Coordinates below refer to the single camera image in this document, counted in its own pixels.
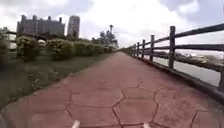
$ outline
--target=water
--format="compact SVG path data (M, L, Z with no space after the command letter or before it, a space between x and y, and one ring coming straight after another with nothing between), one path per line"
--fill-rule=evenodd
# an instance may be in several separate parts
M153 61L160 63L162 65L168 66L167 59L154 57ZM216 87L218 87L218 85L219 85L219 81L220 81L220 73L219 72L201 68L201 67L197 67L194 65L186 64L186 63L177 62L177 61L174 62L174 69L184 72L186 74L189 74L191 76L194 76L194 77L196 77L204 82L210 83Z

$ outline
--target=paved walkway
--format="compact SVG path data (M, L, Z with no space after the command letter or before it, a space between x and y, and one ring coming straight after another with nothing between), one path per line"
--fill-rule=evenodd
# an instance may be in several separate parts
M4 109L14 128L224 128L222 105L123 53Z

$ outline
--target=wooden railing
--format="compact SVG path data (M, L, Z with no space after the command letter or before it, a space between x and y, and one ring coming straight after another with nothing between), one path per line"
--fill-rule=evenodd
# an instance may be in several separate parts
M224 45L223 44L188 44L188 45L175 45L175 40L177 38L186 37L186 36L193 36L198 34L204 34L204 33L211 33L211 32L218 32L224 30L224 24L219 24L215 26L200 28L200 29L194 29L182 33L175 33L175 26L170 27L170 33L168 37L164 37L161 39L155 40L155 36L151 35L151 39L149 42L146 42L145 40L142 41L140 44L139 42L131 47L129 47L129 53L141 60L147 61L149 63L154 64L155 66L158 66L159 64L156 62L153 62L154 57L160 57L164 59L168 59L168 66L160 65L165 67L167 70L171 72L178 72L179 74L188 76L189 79L196 79L193 76L189 76L188 74L179 72L174 69L174 61L187 63L199 67L203 67L206 69L214 70L221 73L219 86L212 87L213 89L216 88L218 92L224 92L224 67L223 65L215 65L212 63L204 63L202 61L199 61L197 59L190 59L188 57L178 57L175 54L176 49L191 49L191 50L206 50L206 51L224 51ZM161 46L161 47L155 47L154 45L156 43L160 43L162 41L169 41L169 46ZM168 54L159 54L158 52L155 52L155 50L169 50Z

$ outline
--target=cloud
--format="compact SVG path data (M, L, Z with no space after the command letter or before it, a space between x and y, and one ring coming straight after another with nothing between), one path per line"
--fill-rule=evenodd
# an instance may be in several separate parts
M94 23L102 30L113 24L121 46L148 39L150 34L166 36L171 25L178 31L195 27L158 0L92 0L92 3L86 13L80 14L81 20Z
M192 14L199 10L198 0L193 0L188 4L181 5L179 7L179 12L182 14Z

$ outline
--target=building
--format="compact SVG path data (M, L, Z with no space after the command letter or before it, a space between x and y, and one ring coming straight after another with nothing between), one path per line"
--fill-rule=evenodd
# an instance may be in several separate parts
M65 25L62 23L62 18L59 21L51 20L49 16L47 20L37 19L33 16L32 19L27 19L22 15L21 21L17 22L18 34L41 35L44 33L64 35Z
M71 16L68 22L68 32L67 35L79 37L80 30L80 17Z

